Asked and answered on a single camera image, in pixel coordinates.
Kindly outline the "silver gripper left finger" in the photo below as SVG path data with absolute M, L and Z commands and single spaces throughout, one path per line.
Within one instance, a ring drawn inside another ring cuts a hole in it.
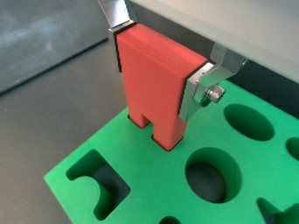
M 116 70 L 121 72 L 117 50 L 117 34 L 136 24 L 130 19 L 125 0 L 97 0 L 108 23 L 108 41 L 116 58 Z

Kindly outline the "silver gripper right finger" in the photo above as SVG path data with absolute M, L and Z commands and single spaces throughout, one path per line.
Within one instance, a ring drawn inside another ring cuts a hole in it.
M 210 102 L 217 103 L 225 94 L 221 81 L 233 76 L 248 59 L 214 43 L 209 53 L 209 61 L 188 77 L 181 95 L 178 117 L 188 121 L 196 111 Z

